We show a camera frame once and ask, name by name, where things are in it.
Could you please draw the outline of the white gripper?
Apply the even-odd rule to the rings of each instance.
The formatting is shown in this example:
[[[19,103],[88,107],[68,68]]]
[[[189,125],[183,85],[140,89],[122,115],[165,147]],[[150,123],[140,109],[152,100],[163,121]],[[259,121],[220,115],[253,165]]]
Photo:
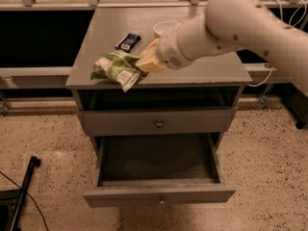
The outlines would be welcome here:
[[[144,72],[161,73],[166,67],[179,70],[190,65],[192,61],[184,55],[179,45],[179,29],[179,25],[172,26],[159,39],[154,38],[140,53],[136,67]]]

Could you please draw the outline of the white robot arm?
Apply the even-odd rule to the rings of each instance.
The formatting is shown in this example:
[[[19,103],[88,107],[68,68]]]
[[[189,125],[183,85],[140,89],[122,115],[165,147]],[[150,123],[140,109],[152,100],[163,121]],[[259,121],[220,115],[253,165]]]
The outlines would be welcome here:
[[[278,19],[261,0],[208,0],[205,12],[176,24],[140,54],[137,67],[159,73],[247,49],[308,94],[308,34]]]

